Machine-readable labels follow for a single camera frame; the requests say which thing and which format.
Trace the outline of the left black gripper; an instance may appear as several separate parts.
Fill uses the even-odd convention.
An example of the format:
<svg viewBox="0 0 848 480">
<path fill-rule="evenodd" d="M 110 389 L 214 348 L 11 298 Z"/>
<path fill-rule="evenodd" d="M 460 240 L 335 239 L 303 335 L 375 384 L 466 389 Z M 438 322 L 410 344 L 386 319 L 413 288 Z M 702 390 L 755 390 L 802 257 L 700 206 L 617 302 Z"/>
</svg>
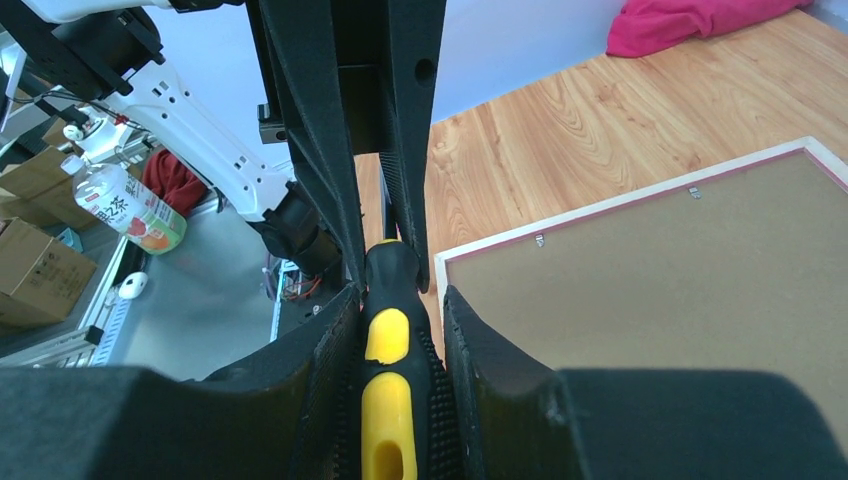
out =
<svg viewBox="0 0 848 480">
<path fill-rule="evenodd" d="M 446 3 L 245 5 L 267 97 L 257 106 L 261 142 L 288 139 L 296 176 L 337 239 L 352 281 L 363 289 L 364 234 L 353 152 L 372 153 L 389 140 L 380 164 L 397 229 L 415 254 L 416 286 L 427 292 L 424 186 Z M 380 18 L 385 6 L 386 21 Z M 386 29 L 385 85 L 380 55 Z M 388 119 L 381 111 L 385 92 Z"/>
</svg>

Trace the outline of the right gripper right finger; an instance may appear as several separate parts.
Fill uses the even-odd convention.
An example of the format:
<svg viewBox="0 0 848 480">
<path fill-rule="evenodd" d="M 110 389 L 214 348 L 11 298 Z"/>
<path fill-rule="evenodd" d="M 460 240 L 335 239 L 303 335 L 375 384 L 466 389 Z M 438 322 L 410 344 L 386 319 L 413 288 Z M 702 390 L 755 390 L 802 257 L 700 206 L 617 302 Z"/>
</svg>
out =
<svg viewBox="0 0 848 480">
<path fill-rule="evenodd" d="M 443 297 L 464 479 L 843 479 L 812 399 L 766 372 L 553 369 Z"/>
</svg>

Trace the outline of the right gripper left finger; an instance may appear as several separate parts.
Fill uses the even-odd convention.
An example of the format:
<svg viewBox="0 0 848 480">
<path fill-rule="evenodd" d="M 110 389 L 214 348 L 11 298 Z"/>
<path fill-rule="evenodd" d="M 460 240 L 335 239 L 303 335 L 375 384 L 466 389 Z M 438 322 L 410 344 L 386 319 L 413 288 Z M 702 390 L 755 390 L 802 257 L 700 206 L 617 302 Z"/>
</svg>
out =
<svg viewBox="0 0 848 480">
<path fill-rule="evenodd" d="M 5 368 L 5 479 L 329 479 L 360 295 L 202 381 L 139 367 Z"/>
</svg>

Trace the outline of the yellow black screwdriver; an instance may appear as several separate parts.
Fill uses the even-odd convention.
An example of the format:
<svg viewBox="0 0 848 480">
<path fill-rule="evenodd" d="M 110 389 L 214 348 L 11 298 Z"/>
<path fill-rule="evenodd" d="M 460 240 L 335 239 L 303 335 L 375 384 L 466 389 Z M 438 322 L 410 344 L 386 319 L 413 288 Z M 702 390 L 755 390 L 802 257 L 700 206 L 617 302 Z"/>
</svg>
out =
<svg viewBox="0 0 848 480">
<path fill-rule="evenodd" d="M 357 379 L 364 479 L 449 479 L 456 472 L 455 399 L 418 275 L 415 252 L 399 240 L 385 240 L 366 255 Z"/>
</svg>

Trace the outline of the pink picture frame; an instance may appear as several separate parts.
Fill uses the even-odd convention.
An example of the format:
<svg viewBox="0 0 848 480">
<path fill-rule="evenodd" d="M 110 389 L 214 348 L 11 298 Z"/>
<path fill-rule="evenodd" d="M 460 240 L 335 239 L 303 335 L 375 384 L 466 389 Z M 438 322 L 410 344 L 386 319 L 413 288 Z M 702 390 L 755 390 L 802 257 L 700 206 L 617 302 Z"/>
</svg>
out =
<svg viewBox="0 0 848 480">
<path fill-rule="evenodd" d="M 847 165 L 803 137 L 438 253 L 552 367 L 753 370 L 847 443 Z"/>
</svg>

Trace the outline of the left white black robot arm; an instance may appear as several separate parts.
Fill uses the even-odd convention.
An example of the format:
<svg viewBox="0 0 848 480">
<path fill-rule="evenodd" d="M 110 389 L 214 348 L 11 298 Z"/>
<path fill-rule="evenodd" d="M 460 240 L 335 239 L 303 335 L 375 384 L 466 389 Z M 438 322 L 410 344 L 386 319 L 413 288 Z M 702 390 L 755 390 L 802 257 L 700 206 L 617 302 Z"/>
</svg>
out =
<svg viewBox="0 0 848 480">
<path fill-rule="evenodd" d="M 427 146 L 446 5 L 442 1 L 249 1 L 268 99 L 265 125 L 367 285 L 354 159 L 375 153 L 413 283 L 429 286 Z M 284 235 L 285 177 L 252 155 L 168 64 L 144 1 L 5 1 L 1 24 L 48 79 L 153 133 L 268 239 Z"/>
</svg>

